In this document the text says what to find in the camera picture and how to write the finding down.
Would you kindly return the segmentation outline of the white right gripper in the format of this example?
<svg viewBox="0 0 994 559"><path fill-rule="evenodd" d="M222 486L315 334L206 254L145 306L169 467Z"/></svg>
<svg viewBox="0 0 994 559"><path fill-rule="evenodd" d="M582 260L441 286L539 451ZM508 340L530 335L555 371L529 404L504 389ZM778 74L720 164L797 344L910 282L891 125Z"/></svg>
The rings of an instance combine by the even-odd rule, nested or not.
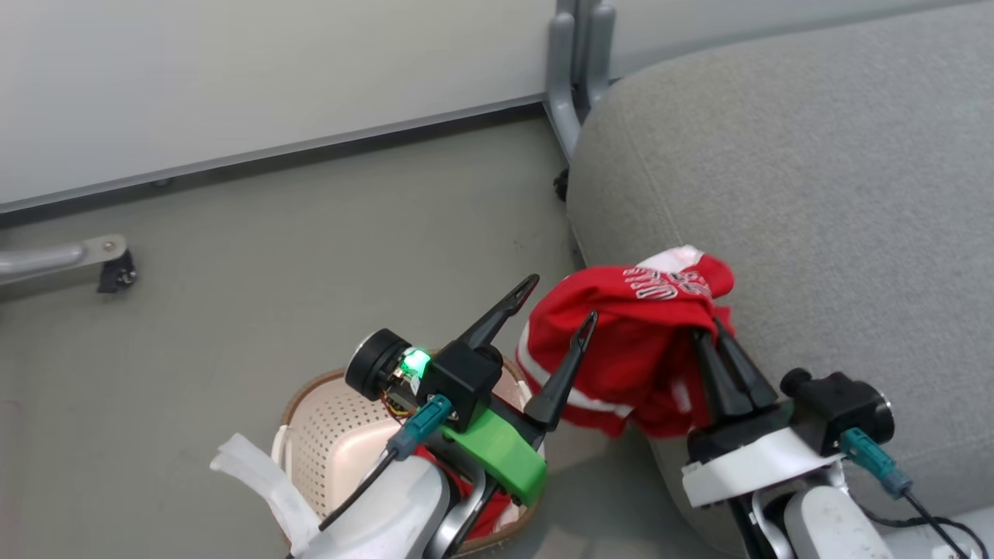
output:
<svg viewBox="0 0 994 559"><path fill-rule="evenodd" d="M793 405L776 404L777 390L725 323L715 318L714 325L716 336L693 330L707 413L716 425L686 438L682 484L690 505L716 505L842 460L841 453L823 456L803 441L791 427ZM753 411L759 413L749 416Z"/></svg>

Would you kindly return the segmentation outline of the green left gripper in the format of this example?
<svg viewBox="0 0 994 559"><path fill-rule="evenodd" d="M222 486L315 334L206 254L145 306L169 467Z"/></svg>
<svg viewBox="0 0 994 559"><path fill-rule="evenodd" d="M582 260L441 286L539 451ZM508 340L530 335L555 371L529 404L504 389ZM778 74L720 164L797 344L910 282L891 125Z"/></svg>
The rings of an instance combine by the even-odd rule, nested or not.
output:
<svg viewBox="0 0 994 559"><path fill-rule="evenodd" d="M526 276L457 341L473 349L490 346L508 319L518 315L539 282L536 273ZM556 431L560 424L598 321L599 312L590 311L572 334L557 371L526 403L524 415L530 422L507 406L496 410L479 406L466 429L459 431L454 422L445 422L440 428L444 438L467 453L519 505L534 507L542 498L547 483L547 461L539 448L546 434Z"/></svg>

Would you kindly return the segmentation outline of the red white sports shirt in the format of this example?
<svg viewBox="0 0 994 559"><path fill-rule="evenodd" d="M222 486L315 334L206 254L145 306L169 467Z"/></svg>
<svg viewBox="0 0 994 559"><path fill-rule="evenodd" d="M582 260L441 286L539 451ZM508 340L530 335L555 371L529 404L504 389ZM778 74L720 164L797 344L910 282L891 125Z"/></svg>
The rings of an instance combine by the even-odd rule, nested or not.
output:
<svg viewBox="0 0 994 559"><path fill-rule="evenodd" d="M636 425L658 439L686 436L711 417L693 347L697 330L731 324L718 298L734 289L730 266L692 247L636 265L593 266L561 280L531 311L515 361L536 391L552 378L576 330L596 327L562 418L619 436Z"/></svg>

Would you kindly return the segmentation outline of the pink perforated laundry basket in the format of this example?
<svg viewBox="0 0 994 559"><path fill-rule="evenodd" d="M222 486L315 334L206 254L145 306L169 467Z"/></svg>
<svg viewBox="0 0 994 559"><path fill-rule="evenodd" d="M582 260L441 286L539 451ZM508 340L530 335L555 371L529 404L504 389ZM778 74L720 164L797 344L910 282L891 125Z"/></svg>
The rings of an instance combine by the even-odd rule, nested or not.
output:
<svg viewBox="0 0 994 559"><path fill-rule="evenodd" d="M345 382L338 368L306 383L291 398L271 445L271 460L283 468L295 488L320 519L336 509L357 488L388 437L400 425L380 401L370 402ZM532 396L526 378L504 358L495 395L522 410ZM530 523L537 507L505 503L502 515L482 535L468 537L452 559L493 557Z"/></svg>

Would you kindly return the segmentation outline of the grey fabric sofa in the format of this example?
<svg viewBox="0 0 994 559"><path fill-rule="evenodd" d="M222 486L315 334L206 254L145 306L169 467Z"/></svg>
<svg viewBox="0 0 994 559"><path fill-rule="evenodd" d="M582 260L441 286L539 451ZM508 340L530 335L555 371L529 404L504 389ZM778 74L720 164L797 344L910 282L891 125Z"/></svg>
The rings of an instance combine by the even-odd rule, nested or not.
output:
<svg viewBox="0 0 994 559"><path fill-rule="evenodd" d="M612 85L567 213L586 265L724 259L770 381L888 396L888 452L994 559L994 0L769 36Z"/></svg>

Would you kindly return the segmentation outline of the grey metal frame upright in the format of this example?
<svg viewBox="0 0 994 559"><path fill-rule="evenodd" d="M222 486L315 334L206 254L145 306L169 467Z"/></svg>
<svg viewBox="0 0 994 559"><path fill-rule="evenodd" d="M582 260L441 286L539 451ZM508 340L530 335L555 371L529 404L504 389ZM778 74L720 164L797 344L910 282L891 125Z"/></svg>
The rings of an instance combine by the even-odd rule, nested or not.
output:
<svg viewBox="0 0 994 559"><path fill-rule="evenodd" d="M568 164L583 118L610 88L617 10L607 0L556 0L547 28L544 110Z"/></svg>

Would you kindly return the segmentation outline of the black caster with bracket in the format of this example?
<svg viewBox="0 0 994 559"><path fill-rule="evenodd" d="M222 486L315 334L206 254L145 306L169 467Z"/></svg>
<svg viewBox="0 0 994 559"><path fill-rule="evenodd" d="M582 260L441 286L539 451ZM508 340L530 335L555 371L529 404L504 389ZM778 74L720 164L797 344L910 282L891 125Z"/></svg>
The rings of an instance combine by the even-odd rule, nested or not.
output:
<svg viewBox="0 0 994 559"><path fill-rule="evenodd" d="M137 268L131 250L125 250L119 258L104 262L99 274L96 292L117 294L130 289L137 282Z"/></svg>

